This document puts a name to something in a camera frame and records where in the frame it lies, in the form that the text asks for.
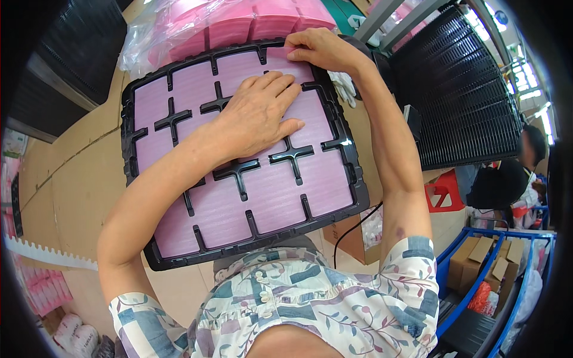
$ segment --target left hand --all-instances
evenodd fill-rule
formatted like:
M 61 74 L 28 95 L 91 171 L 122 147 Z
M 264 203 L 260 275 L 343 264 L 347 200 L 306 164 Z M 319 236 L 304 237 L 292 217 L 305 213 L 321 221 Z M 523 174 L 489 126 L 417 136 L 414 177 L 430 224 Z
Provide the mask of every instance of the left hand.
M 241 83 L 221 114 L 205 124 L 206 128 L 202 129 L 209 132 L 212 136 L 209 140 L 218 143 L 221 150 L 221 164 L 258 153 L 304 126 L 302 120 L 295 118 L 281 122 L 285 111 L 302 90 L 294 80 L 293 75 L 278 71 L 249 77 Z

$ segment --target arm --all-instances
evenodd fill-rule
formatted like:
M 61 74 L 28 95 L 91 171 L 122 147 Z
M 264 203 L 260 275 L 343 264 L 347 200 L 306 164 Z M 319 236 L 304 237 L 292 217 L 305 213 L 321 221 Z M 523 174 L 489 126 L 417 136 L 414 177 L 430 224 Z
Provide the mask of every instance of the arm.
M 414 138 L 376 65 L 327 29 L 308 29 L 286 38 L 285 46 L 299 45 L 308 49 L 289 53 L 290 60 L 308 61 L 327 70 L 347 72 L 364 100 L 370 117 L 374 159 L 384 189 L 380 262 L 405 237 L 423 235 L 431 238 L 430 214 Z
M 107 302 L 129 292 L 157 299 L 140 252 L 173 202 L 203 176 L 234 158 L 251 156 L 304 126 L 280 121 L 301 91 L 292 75 L 247 78 L 215 120 L 197 128 L 139 175 L 109 212 L 97 243 Z

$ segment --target right hand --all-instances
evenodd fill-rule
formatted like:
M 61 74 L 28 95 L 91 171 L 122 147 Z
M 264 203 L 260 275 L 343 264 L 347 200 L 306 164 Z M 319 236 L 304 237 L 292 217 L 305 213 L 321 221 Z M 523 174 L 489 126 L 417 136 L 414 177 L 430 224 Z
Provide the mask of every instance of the right hand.
M 291 61 L 306 61 L 333 72 L 346 72 L 354 76 L 358 69 L 374 63 L 360 50 L 333 34 L 326 27 L 306 29 L 286 37 L 285 47 L 305 45 L 286 57 Z

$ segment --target black cable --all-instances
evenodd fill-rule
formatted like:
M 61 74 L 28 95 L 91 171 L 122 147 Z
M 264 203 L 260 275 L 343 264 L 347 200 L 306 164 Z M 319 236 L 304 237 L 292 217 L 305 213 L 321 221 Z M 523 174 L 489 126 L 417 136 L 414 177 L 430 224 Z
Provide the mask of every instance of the black cable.
M 334 245 L 334 268 L 336 269 L 336 249 L 338 248 L 338 244 L 340 243 L 340 241 L 346 236 L 346 234 L 348 234 L 350 231 L 354 230 L 355 228 L 357 228 L 360 224 L 362 224 L 366 219 L 368 219 L 370 216 L 372 216 L 373 213 L 376 212 L 376 210 L 380 209 L 380 206 L 382 206 L 382 202 L 380 202 L 378 205 L 376 205 L 376 207 L 374 208 L 374 210 L 372 210 L 368 215 L 366 215 L 364 217 L 364 219 L 360 220 L 360 222 L 354 226 L 352 226 L 350 229 L 348 229 L 348 231 L 346 231 L 344 234 L 342 234 L 342 236 L 336 241 L 336 245 Z

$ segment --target person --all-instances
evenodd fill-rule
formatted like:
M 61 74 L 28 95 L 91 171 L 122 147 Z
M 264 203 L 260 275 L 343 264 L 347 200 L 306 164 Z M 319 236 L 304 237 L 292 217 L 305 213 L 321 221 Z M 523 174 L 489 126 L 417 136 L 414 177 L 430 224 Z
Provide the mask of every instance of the person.
M 299 237 L 228 267 L 215 262 L 215 287 L 187 329 L 158 303 L 140 252 L 172 202 L 213 168 L 254 155 L 304 125 L 281 121 L 301 91 L 292 75 L 249 77 L 213 121 L 142 172 L 105 221 L 97 247 L 101 288 L 131 358 L 423 357 L 437 344 L 430 216 L 402 112 L 375 64 L 327 29 L 291 34 L 285 46 L 299 47 L 290 60 L 348 73 L 362 94 L 384 189 L 379 273 L 333 270 Z
M 535 180 L 535 167 L 545 158 L 545 136 L 536 127 L 524 125 L 518 151 L 517 160 L 501 160 L 495 167 L 482 164 L 456 167 L 463 203 L 476 209 L 505 210 L 518 201 Z

